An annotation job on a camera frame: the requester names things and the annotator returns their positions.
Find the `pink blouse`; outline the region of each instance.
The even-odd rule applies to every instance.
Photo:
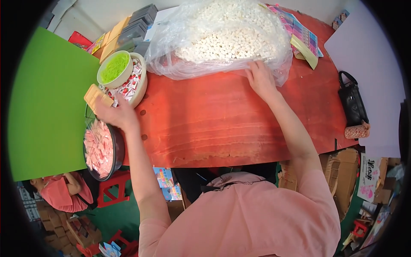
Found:
[[[72,172],[73,177],[80,183],[81,191],[79,195],[89,204],[93,203],[93,196],[84,179],[77,172]],[[54,209],[67,213],[75,213],[87,209],[85,204],[76,195],[70,196],[66,184],[67,178],[63,175],[49,176],[44,178],[47,185],[40,191],[40,195]]]
[[[202,194],[170,226],[143,220],[139,257],[333,256],[341,230],[323,172],[306,172],[299,192],[261,180],[245,172],[225,174],[211,184],[242,183]]]

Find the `black handbag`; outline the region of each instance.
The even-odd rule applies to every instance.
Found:
[[[348,83],[342,82],[342,74],[350,80]],[[348,72],[340,71],[338,76],[340,83],[338,95],[347,118],[346,127],[361,125],[362,120],[369,123],[357,81]]]

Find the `pink candy wrapper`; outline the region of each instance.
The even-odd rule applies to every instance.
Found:
[[[118,92],[126,99],[126,101],[130,101],[133,95],[136,92],[137,85],[140,82],[141,78],[141,62],[138,59],[133,59],[133,71],[128,78],[128,80],[119,86],[118,88],[109,89],[104,87],[103,85],[99,85],[99,88],[103,90],[103,92],[108,95],[111,99],[114,100],[112,107],[118,107],[117,99],[114,99],[114,93]]]
[[[107,177],[113,165],[113,140],[107,125],[95,119],[84,135],[85,158],[90,170]]]

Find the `clear plastic bag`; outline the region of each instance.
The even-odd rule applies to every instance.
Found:
[[[144,56],[149,72],[174,80],[249,68],[263,60],[277,86],[288,79],[290,37],[276,14],[255,0],[195,0],[158,25]]]

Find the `white bowl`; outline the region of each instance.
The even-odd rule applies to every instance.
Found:
[[[131,59],[139,59],[141,63],[141,78],[137,84],[136,92],[133,97],[130,99],[129,104],[136,108],[137,105],[141,102],[144,97],[145,91],[147,90],[147,66],[145,64],[144,57],[139,53],[130,53]]]
[[[115,78],[114,80],[108,82],[108,83],[102,83],[101,82],[101,72],[107,67],[107,64],[110,62],[110,60],[121,54],[121,53],[126,53],[129,56],[129,64],[127,65],[127,67],[123,70],[123,72],[118,75],[117,78]],[[133,61],[132,58],[130,56],[130,53],[127,51],[118,51],[113,53],[112,55],[110,55],[100,66],[99,71],[97,72],[97,81],[99,84],[105,86],[106,88],[118,88],[119,86],[121,86],[122,84],[124,84],[127,79],[130,77],[131,73],[133,72]]]

